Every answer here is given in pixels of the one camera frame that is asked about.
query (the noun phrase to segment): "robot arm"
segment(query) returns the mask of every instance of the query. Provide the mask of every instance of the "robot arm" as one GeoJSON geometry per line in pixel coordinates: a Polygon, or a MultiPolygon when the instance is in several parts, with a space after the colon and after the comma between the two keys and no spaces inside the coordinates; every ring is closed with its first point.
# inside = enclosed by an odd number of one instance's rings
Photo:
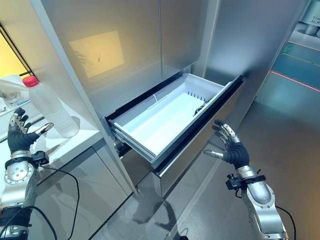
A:
{"type": "Polygon", "coordinates": [[[206,155],[233,164],[237,177],[229,174],[226,185],[229,190],[241,189],[242,199],[249,212],[249,223],[257,239],[288,240],[286,229],[276,210],[275,193],[265,183],[265,176],[250,166],[249,154],[231,127],[221,120],[214,121],[215,134],[224,142],[227,152],[204,150],[206,155]]]}
{"type": "Polygon", "coordinates": [[[49,163],[43,151],[30,153],[30,146],[54,124],[47,123],[34,132],[27,133],[30,123],[25,111],[18,108],[10,118],[8,126],[8,146],[11,159],[5,163],[5,188],[0,202],[0,232],[7,222],[20,211],[9,223],[0,239],[28,238],[28,227],[32,209],[22,207],[33,206],[36,201],[36,187],[39,181],[38,166],[49,163]]]}

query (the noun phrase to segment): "black cable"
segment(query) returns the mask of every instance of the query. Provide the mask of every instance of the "black cable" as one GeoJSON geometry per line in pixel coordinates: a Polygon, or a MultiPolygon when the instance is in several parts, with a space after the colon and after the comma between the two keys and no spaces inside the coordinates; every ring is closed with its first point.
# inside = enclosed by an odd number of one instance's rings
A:
{"type": "Polygon", "coordinates": [[[287,213],[289,215],[289,217],[291,218],[292,221],[292,225],[293,225],[293,239],[296,240],[297,239],[297,229],[296,229],[296,223],[295,220],[293,218],[293,216],[290,214],[290,212],[288,212],[287,210],[285,210],[284,208],[275,205],[276,208],[281,209],[282,211],[284,211],[285,213],[287,213]]]}
{"type": "Polygon", "coordinates": [[[79,183],[78,183],[78,180],[75,176],[73,176],[71,173],[69,172],[66,172],[66,171],[63,171],[63,170],[60,170],[60,169],[56,169],[56,168],[53,168],[53,167],[48,167],[48,166],[39,166],[39,167],[42,167],[44,169],[50,169],[50,170],[55,170],[55,171],[58,171],[58,172],[62,172],[64,174],[67,174],[69,176],[71,176],[74,180],[75,180],[75,183],[76,183],[76,189],[77,189],[77,192],[78,192],[78,199],[76,201],[76,206],[75,206],[75,211],[74,211],[74,218],[73,218],[73,224],[72,224],[72,229],[71,229],[71,234],[69,236],[69,238],[67,240],[70,240],[72,235],[74,234],[74,229],[75,229],[75,224],[76,224],[76,217],[77,217],[77,212],[78,212],[78,205],[79,205],[79,200],[80,200],[80,190],[79,190],[79,183]]]}
{"type": "Polygon", "coordinates": [[[235,196],[236,196],[238,199],[242,199],[242,196],[238,196],[238,192],[239,192],[239,189],[235,191],[235,196]]]}
{"type": "Polygon", "coordinates": [[[23,206],[21,207],[10,219],[9,221],[4,225],[3,229],[1,230],[0,232],[0,236],[2,236],[2,234],[7,230],[9,224],[11,223],[11,221],[23,210],[23,209],[35,209],[37,210],[41,215],[42,217],[44,218],[44,220],[46,221],[46,223],[49,225],[52,233],[53,233],[53,236],[54,236],[54,239],[57,240],[57,234],[56,234],[56,231],[54,229],[54,227],[52,226],[51,222],[49,221],[49,219],[47,218],[47,216],[44,214],[44,212],[37,208],[36,206],[23,206]]]}

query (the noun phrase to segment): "gray cabinet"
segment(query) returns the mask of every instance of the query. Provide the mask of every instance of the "gray cabinet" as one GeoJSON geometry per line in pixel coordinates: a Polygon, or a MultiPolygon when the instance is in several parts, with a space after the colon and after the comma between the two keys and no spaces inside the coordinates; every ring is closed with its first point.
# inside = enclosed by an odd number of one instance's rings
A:
{"type": "Polygon", "coordinates": [[[208,0],[160,0],[162,78],[198,61],[208,0]]]}
{"type": "Polygon", "coordinates": [[[158,0],[42,0],[99,117],[161,82],[158,0]]]}
{"type": "MultiPolygon", "coordinates": [[[[72,239],[88,239],[127,195],[92,147],[62,170],[73,174],[79,181],[80,201],[72,239]]],[[[35,206],[49,218],[58,239],[67,239],[77,202],[74,179],[57,172],[37,187],[37,194],[35,206]]],[[[53,239],[47,223],[36,211],[32,213],[30,223],[30,239],[53,239]]]]}

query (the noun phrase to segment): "drawer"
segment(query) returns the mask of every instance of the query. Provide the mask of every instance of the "drawer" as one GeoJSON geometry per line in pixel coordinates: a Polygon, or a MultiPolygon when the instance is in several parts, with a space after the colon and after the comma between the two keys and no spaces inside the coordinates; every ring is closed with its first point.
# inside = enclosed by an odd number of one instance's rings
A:
{"type": "Polygon", "coordinates": [[[235,106],[242,88],[243,85],[239,86],[229,96],[222,107],[206,121],[206,124],[196,132],[192,139],[188,140],[188,143],[182,147],[182,150],[177,151],[178,154],[175,154],[170,161],[164,162],[164,164],[153,170],[153,181],[158,195],[164,197],[179,182],[179,179],[184,176],[200,151],[214,134],[215,131],[212,129],[214,120],[224,120],[229,115],[235,106]]]}
{"type": "Polygon", "coordinates": [[[159,170],[170,164],[242,83],[241,76],[223,86],[184,73],[108,121],[117,139],[159,170]]]}

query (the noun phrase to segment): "tiled floor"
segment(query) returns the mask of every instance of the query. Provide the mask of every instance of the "tiled floor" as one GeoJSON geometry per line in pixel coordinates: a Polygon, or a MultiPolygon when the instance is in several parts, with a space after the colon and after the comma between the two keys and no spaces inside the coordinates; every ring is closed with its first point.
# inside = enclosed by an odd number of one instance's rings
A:
{"type": "MultiPolygon", "coordinates": [[[[252,105],[237,132],[276,203],[293,214],[297,239],[320,239],[320,132],[260,103],[252,105]]],[[[231,172],[230,164],[200,155],[165,201],[147,176],[141,194],[131,196],[93,239],[253,240],[245,205],[225,186],[231,172]]],[[[280,215],[292,237],[290,219],[280,215]]]]}

